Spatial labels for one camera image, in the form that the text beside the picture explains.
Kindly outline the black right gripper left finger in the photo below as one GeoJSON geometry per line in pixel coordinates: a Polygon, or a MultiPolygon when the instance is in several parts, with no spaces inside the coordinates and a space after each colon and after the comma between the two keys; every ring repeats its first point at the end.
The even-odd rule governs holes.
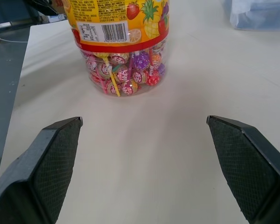
{"type": "Polygon", "coordinates": [[[72,178],[81,117],[43,128],[0,176],[0,224],[56,224],[72,178]]]}

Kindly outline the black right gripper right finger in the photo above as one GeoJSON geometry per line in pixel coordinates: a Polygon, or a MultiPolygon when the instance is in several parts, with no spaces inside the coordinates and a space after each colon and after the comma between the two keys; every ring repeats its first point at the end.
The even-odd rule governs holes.
{"type": "Polygon", "coordinates": [[[248,124],[207,117],[222,173],[249,224],[280,224],[280,152],[248,124]]]}

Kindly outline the pink wrapped lollipop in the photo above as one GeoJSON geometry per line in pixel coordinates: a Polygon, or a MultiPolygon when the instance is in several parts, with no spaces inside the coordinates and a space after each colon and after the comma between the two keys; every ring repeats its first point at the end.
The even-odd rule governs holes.
{"type": "Polygon", "coordinates": [[[121,90],[124,94],[130,96],[137,92],[138,84],[133,80],[127,80],[121,84],[121,90]]]}
{"type": "Polygon", "coordinates": [[[110,62],[112,64],[126,64],[129,60],[129,53],[111,53],[110,54],[110,62]]]}
{"type": "Polygon", "coordinates": [[[118,67],[114,72],[114,78],[118,83],[122,83],[128,80],[129,70],[125,65],[118,67]]]}
{"type": "Polygon", "coordinates": [[[98,73],[104,80],[111,78],[110,72],[109,72],[109,67],[105,63],[98,64],[98,73]]]}
{"type": "Polygon", "coordinates": [[[98,66],[99,60],[97,59],[96,56],[90,55],[86,59],[86,66],[88,70],[95,72],[96,68],[98,66]]]}
{"type": "Polygon", "coordinates": [[[133,79],[138,84],[145,84],[147,82],[147,72],[145,70],[134,70],[133,79]]]}

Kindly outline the red wrapped lollipop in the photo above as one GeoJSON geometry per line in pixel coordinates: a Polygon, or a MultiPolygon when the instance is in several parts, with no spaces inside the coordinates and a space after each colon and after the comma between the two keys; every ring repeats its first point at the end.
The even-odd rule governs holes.
{"type": "Polygon", "coordinates": [[[146,84],[149,86],[155,86],[159,83],[160,81],[160,74],[157,70],[153,70],[152,73],[150,73],[150,71],[146,70],[145,71],[146,74],[146,84]]]}

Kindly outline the purple wrapped lollipop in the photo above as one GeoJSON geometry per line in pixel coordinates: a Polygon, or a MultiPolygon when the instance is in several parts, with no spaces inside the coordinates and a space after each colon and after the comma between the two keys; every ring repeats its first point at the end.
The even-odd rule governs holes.
{"type": "Polygon", "coordinates": [[[136,69],[145,70],[150,66],[150,57],[147,52],[133,54],[133,65],[136,69]]]}
{"type": "Polygon", "coordinates": [[[166,74],[166,66],[163,63],[161,63],[157,71],[161,77],[164,76],[166,74]]]}

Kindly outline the orange wrapped lollipop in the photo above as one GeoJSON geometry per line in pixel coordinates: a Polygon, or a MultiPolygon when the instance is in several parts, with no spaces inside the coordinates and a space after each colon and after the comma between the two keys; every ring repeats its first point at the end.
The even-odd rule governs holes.
{"type": "Polygon", "coordinates": [[[159,68],[159,66],[162,64],[162,56],[160,54],[153,53],[150,56],[150,63],[154,69],[159,68]]]}

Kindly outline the clear plastic lollipop jar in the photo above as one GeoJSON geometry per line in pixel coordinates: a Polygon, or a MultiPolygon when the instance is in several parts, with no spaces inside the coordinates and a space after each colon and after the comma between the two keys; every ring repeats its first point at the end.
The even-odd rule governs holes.
{"type": "MultiPolygon", "coordinates": [[[[70,5],[66,15],[85,62],[94,55],[99,63],[109,67],[111,78],[107,80],[99,75],[98,67],[95,72],[87,68],[89,79],[104,94],[128,96],[122,92],[122,83],[115,80],[114,72],[125,65],[129,70],[128,80],[133,79],[133,71],[137,70],[133,54],[147,52],[149,57],[160,54],[166,66],[170,0],[70,0],[70,5]],[[110,62],[111,53],[129,53],[130,57],[126,64],[115,65],[110,62]]],[[[145,83],[138,87],[135,94],[154,86],[145,83]]]]}

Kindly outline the blue translucent plastic bag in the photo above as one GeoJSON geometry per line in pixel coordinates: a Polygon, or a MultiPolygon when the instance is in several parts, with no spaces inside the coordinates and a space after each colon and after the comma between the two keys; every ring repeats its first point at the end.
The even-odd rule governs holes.
{"type": "Polygon", "coordinates": [[[231,25],[241,30],[280,30],[280,0],[224,0],[231,25]]]}

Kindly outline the dark blue cabinet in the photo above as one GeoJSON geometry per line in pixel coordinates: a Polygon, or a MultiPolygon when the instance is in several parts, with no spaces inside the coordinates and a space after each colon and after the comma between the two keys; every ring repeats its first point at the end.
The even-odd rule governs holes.
{"type": "Polygon", "coordinates": [[[42,19],[24,0],[0,0],[0,24],[10,23],[11,28],[38,25],[42,19]]]}

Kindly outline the black plastic object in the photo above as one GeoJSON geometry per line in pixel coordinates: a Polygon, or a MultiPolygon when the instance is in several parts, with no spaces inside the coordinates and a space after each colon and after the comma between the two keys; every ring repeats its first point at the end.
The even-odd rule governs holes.
{"type": "Polygon", "coordinates": [[[46,16],[57,16],[58,12],[47,0],[33,0],[35,9],[46,16]]]}

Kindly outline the orange printed box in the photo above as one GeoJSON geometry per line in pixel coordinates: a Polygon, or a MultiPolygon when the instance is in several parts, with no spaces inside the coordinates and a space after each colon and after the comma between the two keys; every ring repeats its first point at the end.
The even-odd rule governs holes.
{"type": "Polygon", "coordinates": [[[52,7],[59,13],[59,14],[67,14],[71,10],[70,0],[51,0],[52,7]]]}

